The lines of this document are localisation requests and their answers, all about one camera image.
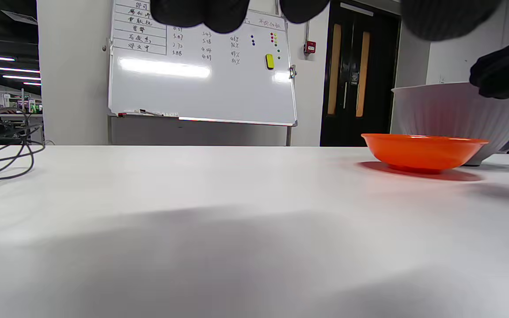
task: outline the table surface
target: table surface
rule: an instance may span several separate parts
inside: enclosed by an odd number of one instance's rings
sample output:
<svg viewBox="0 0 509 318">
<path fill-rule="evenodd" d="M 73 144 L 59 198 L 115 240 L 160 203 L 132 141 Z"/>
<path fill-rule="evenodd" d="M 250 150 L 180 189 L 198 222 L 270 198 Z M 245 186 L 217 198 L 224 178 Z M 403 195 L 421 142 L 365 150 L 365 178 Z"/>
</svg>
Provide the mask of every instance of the table surface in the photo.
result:
<svg viewBox="0 0 509 318">
<path fill-rule="evenodd" d="M 47 147 L 0 181 L 8 317 L 509 318 L 509 155 Z"/>
</svg>

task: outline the door handle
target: door handle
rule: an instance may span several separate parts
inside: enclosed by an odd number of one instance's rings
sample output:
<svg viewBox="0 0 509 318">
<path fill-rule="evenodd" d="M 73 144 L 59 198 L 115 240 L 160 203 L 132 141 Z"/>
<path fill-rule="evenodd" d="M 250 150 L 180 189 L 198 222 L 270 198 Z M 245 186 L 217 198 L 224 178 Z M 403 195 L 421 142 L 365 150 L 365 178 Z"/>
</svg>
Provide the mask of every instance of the door handle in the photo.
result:
<svg viewBox="0 0 509 318">
<path fill-rule="evenodd" d="M 345 109 L 346 102 L 347 102 L 347 82 L 345 82 L 345 94 L 343 95 L 343 109 Z"/>
</svg>

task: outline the yellow eraser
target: yellow eraser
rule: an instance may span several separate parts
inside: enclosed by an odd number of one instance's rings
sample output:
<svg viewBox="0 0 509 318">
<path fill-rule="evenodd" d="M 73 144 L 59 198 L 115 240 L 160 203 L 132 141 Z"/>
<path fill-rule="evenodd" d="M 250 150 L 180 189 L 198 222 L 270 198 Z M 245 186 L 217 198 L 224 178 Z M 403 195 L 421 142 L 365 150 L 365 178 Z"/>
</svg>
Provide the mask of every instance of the yellow eraser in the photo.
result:
<svg viewBox="0 0 509 318">
<path fill-rule="evenodd" d="M 272 54 L 266 55 L 266 67 L 269 70 L 272 70 L 274 68 L 274 58 L 272 57 Z"/>
</svg>

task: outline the black glove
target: black glove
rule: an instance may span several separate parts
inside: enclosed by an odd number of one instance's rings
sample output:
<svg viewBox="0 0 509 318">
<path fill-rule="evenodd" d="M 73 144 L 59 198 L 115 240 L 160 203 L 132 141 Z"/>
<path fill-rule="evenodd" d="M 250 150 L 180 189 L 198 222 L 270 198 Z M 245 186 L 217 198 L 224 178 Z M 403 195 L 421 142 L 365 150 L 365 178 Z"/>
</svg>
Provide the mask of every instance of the black glove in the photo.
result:
<svg viewBox="0 0 509 318">
<path fill-rule="evenodd" d="M 469 81 L 484 97 L 509 98 L 509 46 L 479 58 Z"/>
<path fill-rule="evenodd" d="M 329 0 L 281 0 L 284 16 L 303 23 L 317 16 Z M 194 27 L 204 23 L 220 34 L 238 29 L 243 23 L 249 0 L 150 0 L 150 12 L 159 23 L 175 27 Z"/>
<path fill-rule="evenodd" d="M 402 20 L 428 41 L 459 38 L 488 20 L 501 0 L 402 0 Z"/>
</svg>

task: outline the white bowl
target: white bowl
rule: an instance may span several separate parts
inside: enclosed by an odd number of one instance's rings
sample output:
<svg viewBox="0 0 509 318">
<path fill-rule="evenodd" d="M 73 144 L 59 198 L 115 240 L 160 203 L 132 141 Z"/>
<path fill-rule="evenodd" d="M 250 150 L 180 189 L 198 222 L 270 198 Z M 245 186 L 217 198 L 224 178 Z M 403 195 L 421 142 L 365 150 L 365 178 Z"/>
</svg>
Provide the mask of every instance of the white bowl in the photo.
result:
<svg viewBox="0 0 509 318">
<path fill-rule="evenodd" d="M 394 88 L 394 115 L 407 135 L 486 139 L 466 165 L 509 151 L 509 99 L 486 98 L 471 83 Z"/>
</svg>

